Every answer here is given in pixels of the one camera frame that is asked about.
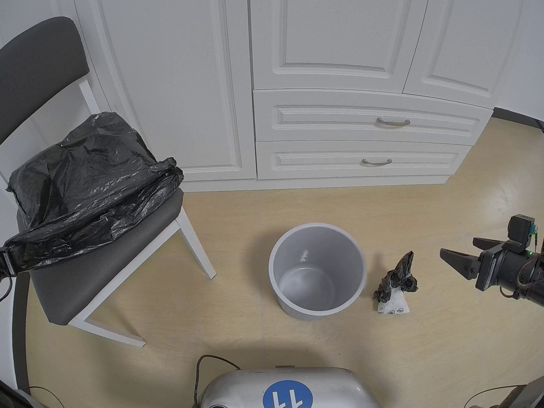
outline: chair seat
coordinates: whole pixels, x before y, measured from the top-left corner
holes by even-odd
[[[183,192],[178,189],[150,216],[113,243],[50,267],[31,270],[32,283],[49,322],[67,325],[178,217],[182,202]],[[19,229],[24,230],[19,216],[17,221]]]

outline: wooden floor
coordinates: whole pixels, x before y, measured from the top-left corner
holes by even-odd
[[[187,194],[184,207],[217,270],[213,281],[175,234],[92,315],[140,335],[143,349],[49,324],[31,287],[28,374],[66,408],[191,407],[195,363],[224,356],[244,369],[335,366],[355,371],[384,407],[462,407],[489,387],[544,374],[544,309],[480,292],[439,258],[478,253],[475,235],[506,239],[513,214],[544,231],[544,134],[492,119],[445,185]],[[361,297],[336,316],[301,322],[280,309],[268,257],[290,228],[327,222],[363,249]],[[409,314],[382,316],[371,296],[415,253]],[[226,364],[202,364],[201,389]],[[43,390],[33,396],[58,406]],[[498,404],[508,390],[471,401]]]

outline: gray chair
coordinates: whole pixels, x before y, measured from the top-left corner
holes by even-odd
[[[0,50],[0,144],[32,113],[71,83],[78,82],[92,114],[99,113],[78,30],[71,19],[45,20],[13,38]],[[72,325],[118,342],[142,347],[145,341],[89,319],[90,314],[178,230],[204,272],[215,270],[182,207],[178,189],[153,214],[117,241],[65,262],[31,270],[47,319]],[[20,231],[25,230],[17,217]]]

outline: white plastic wrapper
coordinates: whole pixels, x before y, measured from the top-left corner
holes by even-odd
[[[377,304],[377,312],[384,315],[410,313],[406,299],[404,299],[404,292],[400,287],[391,290],[391,299],[388,302]]]

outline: garbage bag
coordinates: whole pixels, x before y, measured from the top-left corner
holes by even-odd
[[[410,251],[400,259],[397,266],[387,272],[381,279],[381,283],[374,292],[373,299],[380,303],[386,303],[391,299],[391,291],[400,287],[403,292],[415,292],[417,280],[412,276],[413,252]]]
[[[113,242],[160,207],[183,173],[158,162],[117,113],[91,115],[10,176],[27,229],[8,239],[16,273]]]

